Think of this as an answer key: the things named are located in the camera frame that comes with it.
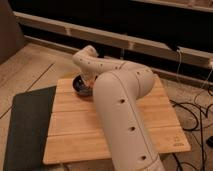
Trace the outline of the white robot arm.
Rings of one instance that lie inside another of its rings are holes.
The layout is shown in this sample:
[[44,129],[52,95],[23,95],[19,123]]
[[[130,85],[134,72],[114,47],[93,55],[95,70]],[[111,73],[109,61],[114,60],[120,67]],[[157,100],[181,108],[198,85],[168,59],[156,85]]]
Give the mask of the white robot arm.
[[136,101],[154,86],[152,70],[142,64],[103,59],[88,45],[73,55],[82,74],[77,92],[92,94],[116,171],[165,171]]

